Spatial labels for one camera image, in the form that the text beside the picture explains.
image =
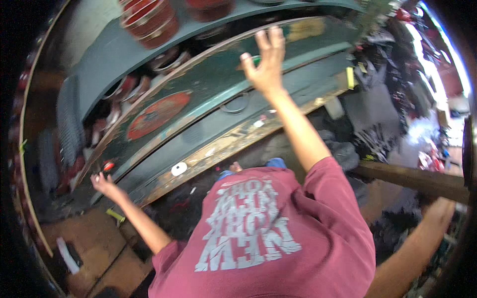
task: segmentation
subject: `person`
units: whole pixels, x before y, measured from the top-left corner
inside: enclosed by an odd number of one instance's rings
[[[171,239],[117,187],[91,177],[118,204],[154,253],[149,297],[360,297],[373,280],[373,236],[330,151],[283,88],[285,39],[257,32],[261,62],[241,55],[247,79],[277,110],[303,187],[282,160],[223,175],[202,205],[187,243]]]

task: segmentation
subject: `wooden beam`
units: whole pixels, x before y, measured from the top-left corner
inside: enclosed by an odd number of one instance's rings
[[[464,187],[464,178],[459,176],[369,161],[361,161],[353,172],[409,187],[427,195],[443,196],[465,205],[469,202],[469,190]]]

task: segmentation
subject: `teal painted wood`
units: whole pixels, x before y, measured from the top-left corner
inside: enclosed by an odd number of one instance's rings
[[[348,40],[353,38],[353,29],[334,18],[314,17],[276,23],[283,28],[286,44],[284,71],[308,64],[334,52],[350,48]],[[243,52],[259,53],[255,43],[255,29],[231,38],[214,48],[194,57],[175,72],[165,77],[156,87],[136,102],[128,114],[108,132],[94,154],[88,160],[83,177],[88,177],[96,162],[114,159],[116,167],[113,178],[120,179],[132,167],[151,154],[157,147],[180,132],[189,124],[203,117],[237,93],[250,88],[240,65]],[[146,107],[170,94],[192,90],[190,102],[178,115],[156,131],[135,141],[128,141],[126,131],[135,117]],[[82,184],[89,185],[88,179]]]
[[[225,23],[266,12],[309,6],[336,6],[361,11],[354,0],[316,0],[303,2],[286,0],[281,5],[266,6],[249,0],[236,0],[233,11],[226,17],[201,23],[193,20],[182,7],[184,1],[171,1],[179,18],[179,32],[168,42],[152,50],[144,49],[119,25],[119,20],[111,21],[94,43],[86,50],[74,68],[78,76],[78,109],[84,119],[99,99],[122,77],[143,65],[165,50],[199,33]]]

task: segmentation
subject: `bare foot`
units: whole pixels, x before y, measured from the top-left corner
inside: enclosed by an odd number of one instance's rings
[[[234,162],[233,164],[231,164],[230,167],[228,167],[228,169],[234,173],[238,173],[243,170],[238,162]]]

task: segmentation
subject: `t-shirt back print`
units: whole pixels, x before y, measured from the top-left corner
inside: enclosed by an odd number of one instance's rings
[[[196,272],[257,266],[301,250],[287,229],[288,218],[280,216],[271,177],[223,183],[217,195]]]

